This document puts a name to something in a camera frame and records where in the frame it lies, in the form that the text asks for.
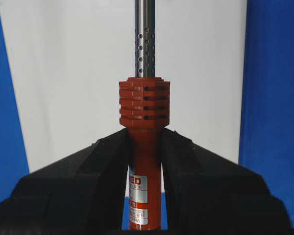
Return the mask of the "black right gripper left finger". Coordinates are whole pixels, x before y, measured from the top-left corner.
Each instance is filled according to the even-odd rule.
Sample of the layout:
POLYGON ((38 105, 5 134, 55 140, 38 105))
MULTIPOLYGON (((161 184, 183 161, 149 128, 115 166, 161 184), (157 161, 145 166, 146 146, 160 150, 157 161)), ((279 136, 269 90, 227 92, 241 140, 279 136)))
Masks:
POLYGON ((122 129, 23 177, 0 202, 0 235, 120 230, 129 154, 122 129))

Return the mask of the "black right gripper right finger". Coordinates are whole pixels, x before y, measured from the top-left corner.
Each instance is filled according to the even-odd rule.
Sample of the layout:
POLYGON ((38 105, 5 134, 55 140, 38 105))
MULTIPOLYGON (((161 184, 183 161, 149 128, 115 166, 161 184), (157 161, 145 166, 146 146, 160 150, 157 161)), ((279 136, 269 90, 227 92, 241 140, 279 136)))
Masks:
POLYGON ((288 235, 283 202, 263 178, 177 132, 162 134, 168 226, 178 235, 288 235))

